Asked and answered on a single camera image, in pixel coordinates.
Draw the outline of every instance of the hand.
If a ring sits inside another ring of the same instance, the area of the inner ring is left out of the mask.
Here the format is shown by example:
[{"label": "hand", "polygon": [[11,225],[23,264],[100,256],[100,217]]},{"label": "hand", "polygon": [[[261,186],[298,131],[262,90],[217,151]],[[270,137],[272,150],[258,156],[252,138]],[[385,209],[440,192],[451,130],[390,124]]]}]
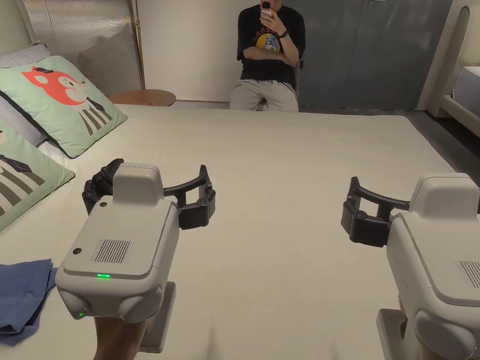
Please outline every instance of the hand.
[{"label": "hand", "polygon": [[279,60],[282,60],[288,66],[292,66],[292,64],[290,64],[290,61],[288,61],[288,58],[285,56],[283,52],[279,52],[278,56],[279,56]]},{"label": "hand", "polygon": [[287,28],[285,27],[285,25],[283,25],[283,22],[278,17],[278,14],[274,10],[271,10],[271,12],[272,16],[268,16],[262,13],[262,16],[260,17],[260,22],[263,26],[268,27],[270,30],[275,31],[277,34],[283,35],[287,31]]}]

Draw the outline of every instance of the sweatpants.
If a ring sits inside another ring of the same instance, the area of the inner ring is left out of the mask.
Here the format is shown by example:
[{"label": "sweatpants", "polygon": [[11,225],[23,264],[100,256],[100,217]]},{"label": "sweatpants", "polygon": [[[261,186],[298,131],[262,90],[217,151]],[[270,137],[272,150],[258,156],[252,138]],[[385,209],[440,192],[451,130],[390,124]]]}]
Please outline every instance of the sweatpants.
[{"label": "sweatpants", "polygon": [[230,109],[298,112],[297,94],[290,84],[240,80],[230,94]]}]

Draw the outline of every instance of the bed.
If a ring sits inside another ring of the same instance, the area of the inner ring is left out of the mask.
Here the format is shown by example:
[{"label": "bed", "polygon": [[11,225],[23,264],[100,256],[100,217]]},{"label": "bed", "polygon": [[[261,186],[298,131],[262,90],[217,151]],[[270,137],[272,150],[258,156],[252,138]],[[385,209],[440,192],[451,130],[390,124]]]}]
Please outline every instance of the bed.
[{"label": "bed", "polygon": [[453,99],[480,119],[480,66],[466,66],[453,90]]},{"label": "bed", "polygon": [[[382,358],[375,317],[398,306],[396,286],[385,251],[350,243],[340,218],[352,176],[408,199],[421,175],[452,171],[407,119],[120,109],[129,119],[80,157],[43,149],[76,178],[0,235],[0,264],[59,265],[87,217],[84,182],[114,158],[156,164],[165,186],[205,164],[217,211],[180,234],[166,350],[138,359]],[[85,360],[95,346],[92,319],[74,321],[55,290],[39,331],[0,358]]]},{"label": "bed", "polygon": [[[480,137],[480,0],[454,0],[420,100]],[[434,84],[430,91],[429,84]]]}]

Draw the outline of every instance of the phone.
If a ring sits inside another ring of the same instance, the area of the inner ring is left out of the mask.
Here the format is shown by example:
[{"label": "phone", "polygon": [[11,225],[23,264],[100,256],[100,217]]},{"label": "phone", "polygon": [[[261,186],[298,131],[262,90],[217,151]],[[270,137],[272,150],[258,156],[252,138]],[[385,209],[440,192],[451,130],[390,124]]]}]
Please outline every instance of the phone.
[{"label": "phone", "polygon": [[272,16],[272,10],[275,10],[275,0],[260,1],[260,10],[263,14]]}]

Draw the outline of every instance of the graphic print t-shirt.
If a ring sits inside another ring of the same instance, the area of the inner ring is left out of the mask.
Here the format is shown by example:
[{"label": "graphic print t-shirt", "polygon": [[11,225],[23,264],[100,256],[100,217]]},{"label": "graphic print t-shirt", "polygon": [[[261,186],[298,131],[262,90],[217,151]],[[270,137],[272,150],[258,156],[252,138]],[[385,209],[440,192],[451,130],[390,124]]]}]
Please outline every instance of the graphic print t-shirt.
[{"label": "graphic print t-shirt", "polygon": [[[239,39],[237,60],[243,63],[242,80],[252,79],[259,81],[276,80],[279,83],[288,83],[295,88],[295,74],[293,68],[281,60],[250,60],[243,55],[245,49],[256,46],[270,51],[283,51],[279,34],[260,23],[260,5],[245,9],[239,16]],[[305,23],[303,17],[287,6],[282,6],[278,17],[287,28],[290,38],[297,47],[300,58],[305,51]]]}]

